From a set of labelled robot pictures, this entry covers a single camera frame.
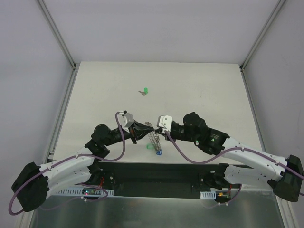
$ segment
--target gray wall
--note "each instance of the gray wall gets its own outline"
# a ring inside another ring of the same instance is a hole
[[[1,1],[0,30],[0,227],[10,228],[11,185],[43,161],[71,68],[34,0]]]
[[[245,69],[266,150],[304,162],[304,1],[289,0]],[[304,197],[293,204],[304,227]]]
[[[76,62],[241,63],[278,0],[46,0]]]

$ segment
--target metal frame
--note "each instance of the metal frame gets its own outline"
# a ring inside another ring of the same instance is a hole
[[[74,187],[69,187],[67,189],[63,189],[58,191],[56,194],[53,194],[53,196],[80,196],[80,197],[100,197],[100,196],[106,196],[106,193],[101,190],[95,190],[94,195],[89,194],[86,195],[83,193],[85,189],[88,189],[87,187],[84,186],[74,186]],[[110,189],[105,189],[108,192],[107,197],[114,197],[114,191]]]
[[[79,64],[76,64],[76,67],[72,71],[69,82],[67,84],[65,95],[64,95],[64,98],[61,102],[60,111],[59,111],[58,117],[56,119],[56,124],[55,124],[55,128],[53,130],[52,138],[51,138],[51,140],[49,142],[49,145],[47,147],[47,154],[45,155],[45,160],[44,160],[45,163],[49,159],[50,160],[53,159],[54,150],[55,150],[55,147],[56,147],[56,144],[57,144],[57,141],[58,141],[58,137],[59,137],[59,134],[60,134],[60,130],[61,130],[61,127],[62,127],[63,120],[64,120],[65,115],[66,115],[67,105],[68,105],[68,102],[69,102],[71,94],[72,94],[72,90],[73,90],[73,86],[74,86],[74,83],[75,83],[75,80],[76,80],[78,69],[79,69]]]
[[[245,67],[248,65],[249,61],[251,60],[253,54],[255,53],[255,51],[257,50],[257,48],[260,46],[260,44],[262,43],[266,33],[269,31],[270,27],[273,25],[275,19],[277,18],[277,16],[279,15],[279,13],[281,12],[283,6],[285,5],[285,3],[288,0],[279,0],[278,3],[276,4],[275,8],[272,10],[269,18],[267,19],[265,25],[263,26],[262,30],[260,31],[260,33],[258,34],[255,42],[253,43],[253,46],[251,47],[248,55],[246,56],[243,64],[241,65],[241,70],[244,71]]]
[[[69,52],[69,50],[67,48],[67,45],[64,42],[64,40],[63,40],[63,38],[62,38],[58,28],[57,28],[57,25],[55,24],[55,22],[53,20],[53,17],[48,10],[48,7],[47,7],[46,3],[44,2],[44,0],[37,0],[37,4],[38,4],[39,8],[41,9],[42,14],[45,16],[46,21],[47,21],[50,29],[52,30],[53,35],[54,35],[55,39],[57,40],[63,54],[65,55],[66,59],[70,63],[71,67],[73,69],[75,69],[76,63],[73,60],[73,57],[71,56],[71,53]]]
[[[113,189],[114,196],[121,197],[200,199],[200,192],[210,191],[206,184],[213,180],[210,174],[223,171],[223,166],[217,164],[100,162],[97,165],[103,172],[105,188]],[[114,186],[107,184],[111,180],[114,180]],[[89,182],[90,185],[98,185],[100,179],[94,178]],[[228,182],[223,180],[222,184],[223,188],[229,188]],[[232,184],[233,189],[239,186]]]
[[[60,111],[58,114],[58,117],[56,119],[56,125],[55,128],[53,130],[53,134],[52,134],[52,138],[49,142],[49,145],[47,147],[47,152],[46,152],[46,156],[45,156],[45,162],[47,162],[49,159],[52,159],[53,156],[53,151],[56,147],[56,143],[58,141],[58,137],[60,134],[60,129],[62,126],[62,122],[64,120],[64,116],[67,110],[67,105],[72,93],[72,89],[73,89],[73,85],[76,79],[76,75],[78,72],[78,68],[79,68],[79,64],[76,64],[73,57],[71,56],[59,30],[58,27],[56,26],[49,9],[47,8],[47,5],[45,4],[44,0],[36,0],[37,4],[39,6],[39,8],[42,11],[42,14],[45,16],[45,19],[56,39],[56,41],[58,42],[62,52],[64,53],[65,57],[67,58],[69,64],[71,65],[73,72],[70,76],[70,80],[68,82],[68,86],[66,88],[65,91],[65,95],[63,98],[63,101],[61,103],[60,106]],[[249,103],[250,103],[250,107],[252,110],[252,114],[254,117],[254,121],[256,124],[256,129],[257,129],[257,133],[261,142],[261,146],[263,151],[265,151],[265,145],[264,145],[264,141],[263,141],[263,137],[259,128],[259,124],[257,121],[257,116],[256,116],[256,112],[255,112],[255,106],[251,97],[251,92],[250,92],[250,88],[246,82],[246,77],[243,74],[244,69],[246,68],[246,66],[248,65],[248,63],[250,62],[253,54],[255,53],[255,51],[257,50],[257,48],[260,46],[260,44],[263,42],[263,38],[265,37],[266,33],[269,31],[271,25],[273,24],[273,22],[275,21],[276,17],[278,16],[279,12],[282,10],[283,6],[285,5],[285,3],[287,2],[287,0],[279,0],[278,3],[276,4],[275,8],[273,9],[271,15],[269,16],[269,18],[267,19],[265,25],[263,26],[261,32],[259,33],[259,35],[257,36],[252,48],[250,49],[247,57],[245,58],[243,64],[241,65],[240,69],[241,69],[241,73],[242,73],[242,77],[243,77],[243,81],[244,81],[244,85],[245,85],[245,89],[247,92],[247,96],[249,99]],[[256,189],[256,188],[246,188],[246,190],[260,190],[260,189]],[[284,221],[284,225],[287,228],[297,228],[299,227],[297,224],[297,220],[295,218],[292,206],[289,202],[282,200],[280,198],[277,198],[277,202],[280,208],[280,212],[282,215],[282,219]],[[16,223],[16,227],[18,228],[28,228],[30,226],[30,222],[32,219],[33,213],[23,213],[22,215],[20,215],[18,217],[17,223]]]

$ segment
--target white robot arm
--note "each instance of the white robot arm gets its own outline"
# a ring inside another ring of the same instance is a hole
[[[159,129],[136,122],[133,116],[126,111],[116,113],[118,128],[110,130],[106,125],[97,126],[90,140],[82,149],[71,156],[37,166],[34,162],[25,166],[14,184],[12,190],[14,197],[18,198],[24,211],[31,211],[39,207],[48,197],[78,183],[84,183],[99,176],[98,168],[100,160],[114,162],[124,155],[126,139],[136,141],[155,131],[172,141],[180,154],[194,164],[206,164],[205,162],[192,161],[178,148],[175,140],[193,142],[203,152],[215,155],[215,158],[223,156],[247,165],[241,168],[229,164],[219,164],[222,168],[219,173],[214,173],[206,181],[210,187],[221,189],[228,184],[247,184],[263,187],[269,185],[275,195],[291,201],[298,201],[303,179],[303,168],[299,158],[290,155],[287,159],[271,155],[265,152],[257,152],[241,142],[230,138],[226,133],[209,128],[205,121],[197,114],[190,113],[183,119],[184,125],[178,125],[171,116],[160,116]],[[123,153],[117,159],[109,160],[105,157],[109,154],[106,148],[117,142],[123,142]]]

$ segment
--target white table surface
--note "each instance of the white table surface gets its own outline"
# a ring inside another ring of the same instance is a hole
[[[138,90],[145,87],[149,92],[142,96]],[[148,121],[155,128],[160,115],[171,115],[182,124],[184,115],[195,111],[209,127],[261,149],[237,64],[81,62],[54,159],[83,147],[97,125],[116,128],[114,115],[119,110],[127,110],[136,121]],[[148,143],[148,137],[137,145],[127,140],[126,153],[120,162],[188,163],[163,137],[162,156],[146,149]],[[195,161],[212,157],[193,143],[177,141],[177,144]],[[122,143],[108,148],[111,153],[107,158],[116,158],[122,151]],[[226,158],[211,163],[239,164]]]

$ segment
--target blue object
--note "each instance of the blue object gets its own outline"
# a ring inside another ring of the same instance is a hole
[[[162,150],[156,152],[156,155],[158,156],[161,156],[161,154],[162,154]]]

